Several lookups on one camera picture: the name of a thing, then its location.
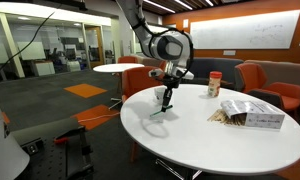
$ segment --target jar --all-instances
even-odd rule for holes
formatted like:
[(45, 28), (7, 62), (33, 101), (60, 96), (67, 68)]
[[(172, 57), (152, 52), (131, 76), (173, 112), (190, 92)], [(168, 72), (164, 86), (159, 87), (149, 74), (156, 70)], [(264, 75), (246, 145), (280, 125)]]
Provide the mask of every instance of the jar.
[(210, 97), (217, 97), (220, 90), (222, 73), (219, 71), (211, 71), (208, 85), (208, 95)]

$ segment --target small round table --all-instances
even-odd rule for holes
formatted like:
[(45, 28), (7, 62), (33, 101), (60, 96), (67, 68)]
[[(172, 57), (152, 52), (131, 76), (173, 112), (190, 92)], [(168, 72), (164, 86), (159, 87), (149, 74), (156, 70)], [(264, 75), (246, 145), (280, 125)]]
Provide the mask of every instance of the small round table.
[[(93, 68), (96, 72), (102, 72), (102, 73), (120, 73), (119, 78), (119, 84), (120, 84), (120, 93), (122, 93), (122, 87), (121, 87), (121, 73), (127, 69), (136, 68), (136, 67), (143, 67), (143, 64), (137, 64), (137, 63), (118, 63), (118, 64), (105, 64), (101, 66), (96, 66)], [(111, 107), (109, 107), (109, 110), (115, 107), (116, 105), (120, 104), (122, 102), (119, 98), (111, 98), (112, 101), (118, 101)]]
[(186, 84), (173, 89), (173, 108), (162, 123), (149, 116), (161, 108), (153, 101), (153, 88), (140, 91), (123, 104), (122, 124), (138, 144), (158, 157), (210, 173), (268, 174), (300, 159), (300, 126), (293, 118), (279, 110), (285, 114), (280, 130), (207, 121), (224, 100), (261, 101), (223, 88), (218, 97), (210, 98), (207, 89)]

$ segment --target floor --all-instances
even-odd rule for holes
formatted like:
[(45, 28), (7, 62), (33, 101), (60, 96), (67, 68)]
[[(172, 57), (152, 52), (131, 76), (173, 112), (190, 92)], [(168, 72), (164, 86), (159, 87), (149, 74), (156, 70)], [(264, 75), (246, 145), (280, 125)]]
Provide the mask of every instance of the floor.
[[(70, 118), (96, 106), (110, 107), (114, 103), (110, 98), (118, 97), (117, 83), (116, 76), (90, 70), (2, 82), (0, 107), (10, 120), (10, 130), (17, 131)], [(106, 91), (86, 98), (64, 89), (78, 84)], [(123, 129), (119, 116), (89, 130), (87, 139), (94, 150), (94, 179), (178, 179), (156, 165), (156, 157), (146, 150), (139, 150), (136, 162), (129, 162), (132, 140)], [(172, 166), (181, 174), (184, 171), (182, 167)], [(238, 177), (203, 173), (197, 179), (300, 180), (300, 162), (276, 174)]]

